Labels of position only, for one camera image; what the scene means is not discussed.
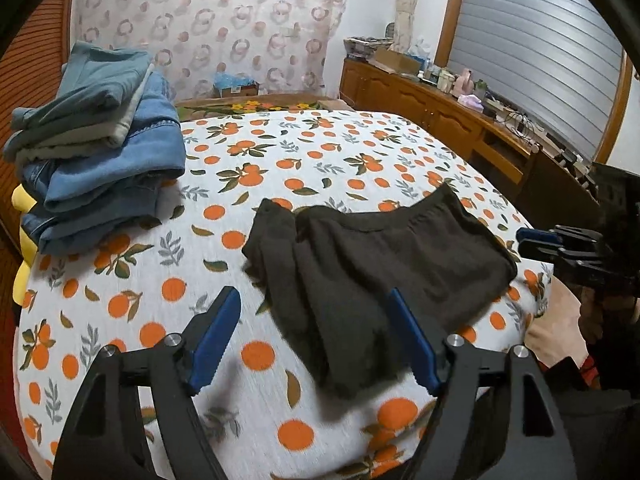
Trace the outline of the right hand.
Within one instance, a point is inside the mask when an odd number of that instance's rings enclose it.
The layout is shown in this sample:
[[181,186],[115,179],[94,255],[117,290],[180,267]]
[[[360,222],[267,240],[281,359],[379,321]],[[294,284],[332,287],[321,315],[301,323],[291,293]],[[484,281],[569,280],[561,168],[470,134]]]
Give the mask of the right hand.
[[571,358],[578,368],[588,350],[578,327],[580,302],[555,276],[551,280],[547,311],[535,318],[525,335],[526,347],[545,366]]

